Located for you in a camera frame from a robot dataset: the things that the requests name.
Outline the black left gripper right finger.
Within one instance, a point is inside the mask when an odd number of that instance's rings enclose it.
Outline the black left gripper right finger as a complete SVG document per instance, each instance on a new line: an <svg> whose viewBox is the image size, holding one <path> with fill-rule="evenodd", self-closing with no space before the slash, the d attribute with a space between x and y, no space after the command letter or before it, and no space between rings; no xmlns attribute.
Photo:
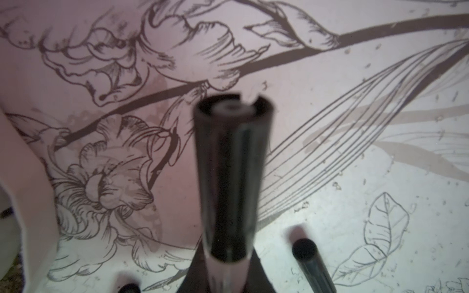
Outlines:
<svg viewBox="0 0 469 293"><path fill-rule="evenodd" d="M268 279L256 250L250 259L249 272L244 287L244 293L276 293Z"/></svg>

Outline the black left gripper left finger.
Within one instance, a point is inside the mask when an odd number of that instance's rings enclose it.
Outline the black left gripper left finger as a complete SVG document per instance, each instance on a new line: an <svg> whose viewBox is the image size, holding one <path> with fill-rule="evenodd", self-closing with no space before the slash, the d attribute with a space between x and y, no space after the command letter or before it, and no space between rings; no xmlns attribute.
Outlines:
<svg viewBox="0 0 469 293"><path fill-rule="evenodd" d="M199 242L188 273L177 293L208 293L209 281L202 242Z"/></svg>

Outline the white marker pen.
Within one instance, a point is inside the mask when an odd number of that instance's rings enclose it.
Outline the white marker pen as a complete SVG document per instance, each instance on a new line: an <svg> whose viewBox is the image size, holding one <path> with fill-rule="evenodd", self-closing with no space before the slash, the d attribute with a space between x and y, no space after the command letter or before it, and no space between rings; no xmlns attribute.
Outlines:
<svg viewBox="0 0 469 293"><path fill-rule="evenodd" d="M208 284L211 293L242 293L247 283L250 258L225 262L205 253Z"/></svg>

